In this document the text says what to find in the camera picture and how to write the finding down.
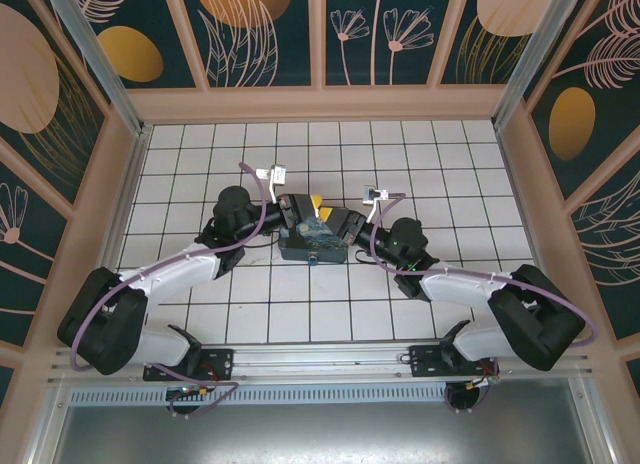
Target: white tile floor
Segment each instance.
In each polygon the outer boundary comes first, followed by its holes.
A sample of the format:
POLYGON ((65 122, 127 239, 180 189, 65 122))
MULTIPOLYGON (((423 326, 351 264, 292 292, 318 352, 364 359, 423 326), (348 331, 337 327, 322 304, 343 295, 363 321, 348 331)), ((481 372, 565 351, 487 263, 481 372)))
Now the white tile floor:
MULTIPOLYGON (((531 262, 489 121, 362 121, 156 126, 120 268, 186 247, 225 187, 242 184, 257 199, 240 161, 277 161, 288 169, 281 192, 317 193, 361 212, 366 184, 405 192, 384 224, 417 217, 431 255, 453 264, 508 271, 531 262)), ((247 249, 231 274, 173 296, 149 320, 186 327, 205 344, 240 344, 442 337, 473 317, 463 306, 407 300, 354 254, 347 264, 309 267, 284 261, 277 245, 247 249)))

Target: pink circle shape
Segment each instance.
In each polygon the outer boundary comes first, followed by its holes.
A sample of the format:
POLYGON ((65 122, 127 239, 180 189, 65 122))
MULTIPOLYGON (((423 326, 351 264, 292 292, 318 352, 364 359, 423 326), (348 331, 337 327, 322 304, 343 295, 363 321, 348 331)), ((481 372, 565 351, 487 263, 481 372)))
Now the pink circle shape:
POLYGON ((391 49, 391 52, 400 52, 402 50, 402 44, 398 41, 389 41, 389 49, 391 49))
POLYGON ((4 233, 4 242, 7 244, 15 244, 20 239, 20 228, 12 227, 7 232, 4 233))

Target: cable connector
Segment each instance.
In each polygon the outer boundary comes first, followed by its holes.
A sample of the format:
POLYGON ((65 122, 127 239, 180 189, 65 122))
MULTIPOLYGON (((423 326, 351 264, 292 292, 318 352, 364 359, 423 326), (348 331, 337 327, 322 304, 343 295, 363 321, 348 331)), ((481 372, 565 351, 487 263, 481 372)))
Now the cable connector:
POLYGON ((271 194, 271 202, 276 204, 278 201, 276 199, 275 187, 284 186, 287 176, 287 168, 285 166, 274 164, 273 166, 271 166, 271 169, 256 169, 256 174, 258 175, 258 179, 262 181, 269 181, 269 194, 271 194))
POLYGON ((367 223, 373 220, 373 216, 376 215, 378 210, 379 201, 388 201, 389 191, 384 189, 376 189, 374 186, 364 186, 364 196, 362 197, 362 203, 366 206, 373 206, 371 212, 367 216, 367 223))

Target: yellow oval shape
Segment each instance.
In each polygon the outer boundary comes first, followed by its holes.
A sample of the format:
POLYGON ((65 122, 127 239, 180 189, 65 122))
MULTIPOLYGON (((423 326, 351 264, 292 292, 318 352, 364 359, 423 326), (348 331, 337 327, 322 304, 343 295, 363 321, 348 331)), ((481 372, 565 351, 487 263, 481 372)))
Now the yellow oval shape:
MULTIPOLYGON (((258 2, 262 2, 269 11, 271 20, 275 21, 285 13, 289 7, 291 0, 254 0, 256 9, 259 12, 258 2)), ((249 0, 200 0, 209 14, 218 21, 233 27, 257 27, 263 22, 258 17, 250 18, 251 14, 255 14, 252 10, 249 0)))
POLYGON ((127 26, 113 26, 98 34, 98 41, 120 77, 149 82, 162 74, 160 51, 140 31, 127 26))
POLYGON ((58 107, 56 55, 29 19, 0 3, 0 122, 33 134, 42 131, 58 107))
POLYGON ((478 20, 496 36, 526 36, 535 31, 550 1, 478 0, 478 20))
POLYGON ((596 122, 596 106, 591 95, 579 87, 565 89, 558 96, 549 118, 551 150, 563 161, 582 152, 596 122))

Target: metal base plate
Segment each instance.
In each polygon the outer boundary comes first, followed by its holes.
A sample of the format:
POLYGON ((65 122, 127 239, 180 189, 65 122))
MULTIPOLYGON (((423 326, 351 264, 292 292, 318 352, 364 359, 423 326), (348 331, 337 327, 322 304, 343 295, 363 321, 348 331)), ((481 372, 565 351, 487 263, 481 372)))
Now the metal base plate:
MULTIPOLYGON (((479 361, 463 363, 460 367, 460 372, 451 371, 440 358, 438 344, 411 346, 409 347, 409 355, 406 357, 407 364, 411 366, 411 375, 413 377, 474 377, 484 374, 484 369, 479 361)), ((495 372, 491 361, 485 361, 485 365, 495 372)))
MULTIPOLYGON (((231 380, 231 371, 233 370, 233 349, 202 349, 200 354, 200 365, 193 372, 193 375, 189 376, 192 379, 199 381, 210 381, 210 367, 216 373, 219 381, 231 380)), ((178 374, 184 372, 177 367, 170 367, 172 371, 178 374)), ((174 377, 168 376, 155 367, 145 367, 142 373, 142 379, 146 382, 169 382, 179 381, 174 377)))

